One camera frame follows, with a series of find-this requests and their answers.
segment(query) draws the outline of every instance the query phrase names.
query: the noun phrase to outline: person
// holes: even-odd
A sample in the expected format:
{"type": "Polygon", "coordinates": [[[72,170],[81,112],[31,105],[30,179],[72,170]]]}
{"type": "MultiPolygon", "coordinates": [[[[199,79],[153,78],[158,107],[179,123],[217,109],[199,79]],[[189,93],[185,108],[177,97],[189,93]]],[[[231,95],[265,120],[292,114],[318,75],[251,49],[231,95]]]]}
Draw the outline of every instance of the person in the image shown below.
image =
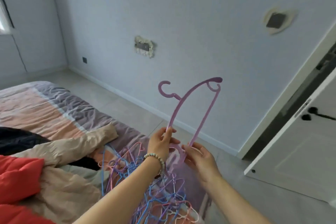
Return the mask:
{"type": "MultiPolygon", "coordinates": [[[[157,154],[163,161],[169,155],[169,144],[179,144],[172,137],[172,127],[159,129],[149,140],[147,153],[157,154]]],[[[212,198],[230,224],[270,224],[221,176],[213,155],[201,144],[182,145],[187,153],[185,163],[195,171],[199,182],[212,198]]],[[[107,193],[74,224],[127,224],[153,182],[162,164],[149,156],[126,179],[107,193]]]]}

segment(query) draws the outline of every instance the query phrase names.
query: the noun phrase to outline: floor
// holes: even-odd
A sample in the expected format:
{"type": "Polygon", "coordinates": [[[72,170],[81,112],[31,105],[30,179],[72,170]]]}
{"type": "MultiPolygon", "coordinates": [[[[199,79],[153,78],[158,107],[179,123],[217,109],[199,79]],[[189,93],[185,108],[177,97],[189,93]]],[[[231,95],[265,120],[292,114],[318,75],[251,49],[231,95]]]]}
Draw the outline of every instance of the floor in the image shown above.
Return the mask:
{"type": "MultiPolygon", "coordinates": [[[[56,83],[91,103],[101,112],[148,136],[168,123],[69,70],[31,78],[30,81],[56,83]]],[[[191,139],[190,133],[175,128],[177,129],[175,137],[183,143],[191,139]]],[[[223,177],[272,223],[336,223],[336,209],[327,203],[246,177],[243,170],[247,167],[248,162],[244,162],[200,138],[197,141],[215,156],[223,177]]],[[[214,204],[210,206],[205,222],[207,224],[228,223],[214,204]]]]}

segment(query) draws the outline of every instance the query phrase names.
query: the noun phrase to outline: bracelet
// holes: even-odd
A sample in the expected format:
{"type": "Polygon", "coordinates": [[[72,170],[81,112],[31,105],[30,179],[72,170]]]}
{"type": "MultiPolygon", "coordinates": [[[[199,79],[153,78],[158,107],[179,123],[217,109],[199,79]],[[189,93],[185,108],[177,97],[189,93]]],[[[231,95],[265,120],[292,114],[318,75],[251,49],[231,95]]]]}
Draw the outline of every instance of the bracelet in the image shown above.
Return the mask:
{"type": "Polygon", "coordinates": [[[159,161],[160,161],[160,163],[161,163],[161,170],[159,171],[159,173],[157,174],[157,176],[155,177],[155,179],[157,179],[160,175],[163,175],[163,173],[164,173],[164,170],[165,170],[165,167],[166,167],[166,165],[165,165],[165,162],[162,160],[162,158],[160,158],[157,154],[155,154],[155,153],[147,153],[145,156],[144,156],[144,160],[147,158],[147,157],[149,157],[149,156],[152,156],[152,157],[155,157],[155,158],[157,158],[159,161]]]}

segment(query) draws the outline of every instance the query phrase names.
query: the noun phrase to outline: red clothing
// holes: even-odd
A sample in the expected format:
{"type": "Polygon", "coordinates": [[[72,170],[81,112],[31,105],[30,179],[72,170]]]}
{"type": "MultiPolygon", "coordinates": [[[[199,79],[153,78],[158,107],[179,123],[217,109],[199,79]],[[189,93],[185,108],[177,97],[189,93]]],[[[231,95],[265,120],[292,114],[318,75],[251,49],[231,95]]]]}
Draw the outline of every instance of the red clothing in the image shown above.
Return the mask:
{"type": "Polygon", "coordinates": [[[24,206],[12,205],[40,192],[44,159],[0,155],[0,224],[53,224],[24,206]]]}

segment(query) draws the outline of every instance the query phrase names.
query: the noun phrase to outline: forearm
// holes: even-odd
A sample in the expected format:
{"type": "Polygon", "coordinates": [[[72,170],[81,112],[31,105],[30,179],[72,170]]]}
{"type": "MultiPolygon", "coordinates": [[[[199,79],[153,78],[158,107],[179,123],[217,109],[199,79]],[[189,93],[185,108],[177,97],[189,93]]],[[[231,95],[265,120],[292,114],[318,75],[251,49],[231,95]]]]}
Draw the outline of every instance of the forearm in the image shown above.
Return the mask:
{"type": "Polygon", "coordinates": [[[227,217],[230,224],[270,224],[257,209],[242,198],[222,177],[213,179],[208,193],[227,217]]]}
{"type": "Polygon", "coordinates": [[[74,224],[128,223],[160,168],[161,164],[156,158],[146,158],[128,178],[107,193],[74,224]]]}

